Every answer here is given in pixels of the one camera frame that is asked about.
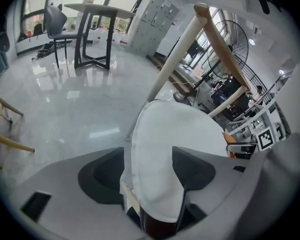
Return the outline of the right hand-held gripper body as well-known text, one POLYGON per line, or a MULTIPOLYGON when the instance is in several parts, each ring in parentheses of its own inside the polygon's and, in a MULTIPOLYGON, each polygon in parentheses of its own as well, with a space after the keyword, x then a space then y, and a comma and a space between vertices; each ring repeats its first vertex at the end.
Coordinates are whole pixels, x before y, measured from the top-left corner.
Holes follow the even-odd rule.
POLYGON ((285 140, 291 129, 277 103, 268 103, 256 104, 226 124, 226 133, 237 142, 257 144, 257 150, 264 151, 285 140))

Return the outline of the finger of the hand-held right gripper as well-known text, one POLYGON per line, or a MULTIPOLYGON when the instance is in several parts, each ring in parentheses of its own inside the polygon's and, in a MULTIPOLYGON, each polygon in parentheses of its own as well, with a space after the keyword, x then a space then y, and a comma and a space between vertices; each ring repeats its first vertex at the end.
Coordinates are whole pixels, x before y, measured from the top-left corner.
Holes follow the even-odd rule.
POLYGON ((231 158, 249 160, 255 152, 256 147, 256 144, 250 143, 230 143, 227 145, 226 150, 229 152, 231 158))

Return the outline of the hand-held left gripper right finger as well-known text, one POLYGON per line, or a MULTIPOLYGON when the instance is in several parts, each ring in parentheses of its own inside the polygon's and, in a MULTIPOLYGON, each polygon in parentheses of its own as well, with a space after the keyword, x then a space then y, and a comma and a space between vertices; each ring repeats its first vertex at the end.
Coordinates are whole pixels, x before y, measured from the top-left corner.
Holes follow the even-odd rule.
POLYGON ((257 186, 264 153, 250 160, 172 147, 172 167, 181 183, 179 232, 261 232, 257 186))

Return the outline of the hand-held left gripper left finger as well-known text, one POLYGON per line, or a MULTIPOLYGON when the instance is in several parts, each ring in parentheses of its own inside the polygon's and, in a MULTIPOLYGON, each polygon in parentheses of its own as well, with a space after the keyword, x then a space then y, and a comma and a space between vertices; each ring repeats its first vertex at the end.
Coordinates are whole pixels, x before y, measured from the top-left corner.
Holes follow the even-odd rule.
POLYGON ((54 162, 12 194, 20 224, 36 240, 141 240, 127 215, 131 152, 99 150, 54 162))

